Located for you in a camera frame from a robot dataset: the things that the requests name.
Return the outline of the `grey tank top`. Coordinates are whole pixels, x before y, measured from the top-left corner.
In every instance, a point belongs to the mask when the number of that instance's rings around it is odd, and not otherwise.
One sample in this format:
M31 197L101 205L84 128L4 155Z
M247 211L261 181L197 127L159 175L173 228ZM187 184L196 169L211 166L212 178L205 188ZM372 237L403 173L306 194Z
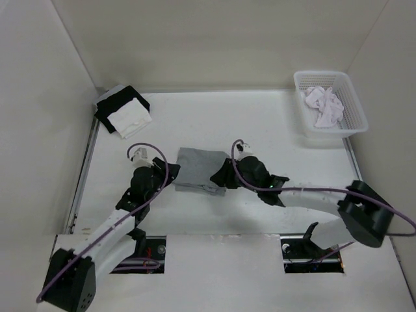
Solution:
M181 147L176 161L181 168L174 181L175 190L224 196L226 189L213 183L211 176L221 169L227 158L229 155L223 151Z

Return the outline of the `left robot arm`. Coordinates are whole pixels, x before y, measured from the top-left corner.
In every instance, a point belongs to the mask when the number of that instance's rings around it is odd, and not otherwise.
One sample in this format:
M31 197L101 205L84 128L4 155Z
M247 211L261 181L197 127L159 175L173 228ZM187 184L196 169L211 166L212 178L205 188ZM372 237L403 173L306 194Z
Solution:
M158 157L136 168L108 219L77 246L54 252L36 301L64 311L86 311L100 278L124 259L145 254L146 234L138 225L148 214L151 200L176 179L180 168Z

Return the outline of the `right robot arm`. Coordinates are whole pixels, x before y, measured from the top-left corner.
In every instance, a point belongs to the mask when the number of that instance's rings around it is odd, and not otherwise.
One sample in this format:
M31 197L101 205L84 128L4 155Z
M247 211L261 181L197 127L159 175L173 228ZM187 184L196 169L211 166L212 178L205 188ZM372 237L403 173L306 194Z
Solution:
M354 180L347 191L374 199L377 204L349 193L307 191L303 185L297 186L295 190L280 191L280 188L289 189L294 184L288 177L270 174L265 165L254 156L237 161L236 166L227 158L210 180L226 189L244 187L252 190L268 205L301 207L335 216L336 219L329 222L313 222L304 233L301 247L309 257L316 257L324 249L348 242L379 248L393 218L391 211L380 206L387 202L359 180Z

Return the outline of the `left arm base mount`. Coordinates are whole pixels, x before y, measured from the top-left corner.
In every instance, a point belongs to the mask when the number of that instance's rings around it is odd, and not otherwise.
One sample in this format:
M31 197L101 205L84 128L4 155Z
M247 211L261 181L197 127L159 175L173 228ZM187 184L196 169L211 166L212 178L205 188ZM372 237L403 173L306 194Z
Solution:
M135 250L112 271L112 274L163 274L166 236L147 236L145 231L138 228L130 232L129 236L136 242Z

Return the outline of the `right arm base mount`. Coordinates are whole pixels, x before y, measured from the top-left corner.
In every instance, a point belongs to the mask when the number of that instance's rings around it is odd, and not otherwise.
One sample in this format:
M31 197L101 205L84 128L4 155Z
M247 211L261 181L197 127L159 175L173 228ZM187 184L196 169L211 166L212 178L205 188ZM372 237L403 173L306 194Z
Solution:
M317 222L312 223L303 235L280 237L286 274L344 273L340 253L333 253L336 248L323 250L311 241L317 225Z

